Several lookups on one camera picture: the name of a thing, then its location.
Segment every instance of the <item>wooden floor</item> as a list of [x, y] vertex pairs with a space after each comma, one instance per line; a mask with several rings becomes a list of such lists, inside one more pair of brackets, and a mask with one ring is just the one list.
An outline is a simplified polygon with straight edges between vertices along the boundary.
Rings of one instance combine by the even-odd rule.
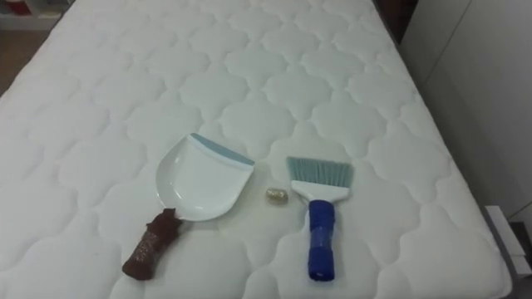
[[11, 85], [47, 36], [47, 31], [0, 31], [0, 94]]

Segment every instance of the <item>floor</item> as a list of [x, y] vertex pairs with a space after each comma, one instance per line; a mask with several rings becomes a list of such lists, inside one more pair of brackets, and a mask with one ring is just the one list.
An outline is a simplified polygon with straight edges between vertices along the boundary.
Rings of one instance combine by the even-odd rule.
[[532, 277], [522, 279], [515, 286], [518, 290], [518, 297], [516, 299], [530, 299], [532, 298]]
[[0, 31], [0, 95], [32, 59], [48, 31]]
[[374, 0], [396, 42], [401, 42], [418, 0]]

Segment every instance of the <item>small object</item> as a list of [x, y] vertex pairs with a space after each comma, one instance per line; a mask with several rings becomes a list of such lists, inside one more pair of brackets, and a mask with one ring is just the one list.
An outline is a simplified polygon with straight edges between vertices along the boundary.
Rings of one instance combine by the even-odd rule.
[[24, 0], [6, 0], [11, 11], [18, 16], [27, 16], [32, 14]]
[[287, 158], [292, 189], [310, 201], [310, 250], [308, 275], [318, 282], [334, 279], [331, 240], [334, 229], [333, 203], [349, 196], [352, 166], [318, 159]]
[[179, 237], [178, 228], [181, 224], [181, 220], [175, 217], [175, 208], [165, 208], [163, 213], [146, 224], [142, 239], [124, 263], [122, 271], [139, 281], [153, 278], [160, 257]]
[[266, 197], [271, 204], [285, 205], [288, 202], [288, 192], [283, 189], [268, 188]]
[[241, 154], [196, 133], [185, 136], [159, 163], [157, 194], [181, 220], [205, 221], [228, 212], [254, 164]]

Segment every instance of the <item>quilted mattress cover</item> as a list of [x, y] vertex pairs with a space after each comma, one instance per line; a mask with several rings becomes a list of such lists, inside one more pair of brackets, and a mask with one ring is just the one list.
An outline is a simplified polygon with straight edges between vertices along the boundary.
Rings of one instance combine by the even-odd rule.
[[[155, 280], [121, 273], [199, 132], [257, 161]], [[78, 0], [0, 100], [0, 298], [499, 298], [510, 275], [371, 1]], [[306, 274], [287, 155], [355, 167]]]

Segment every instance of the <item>brown handle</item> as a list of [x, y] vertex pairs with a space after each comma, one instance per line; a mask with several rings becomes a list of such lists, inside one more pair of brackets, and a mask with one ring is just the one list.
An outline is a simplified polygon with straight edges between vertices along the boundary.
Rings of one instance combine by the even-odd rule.
[[178, 237], [181, 220], [175, 217], [174, 208], [165, 208], [157, 215], [142, 235], [130, 258], [122, 266], [122, 271], [139, 281], [150, 280], [160, 257]]

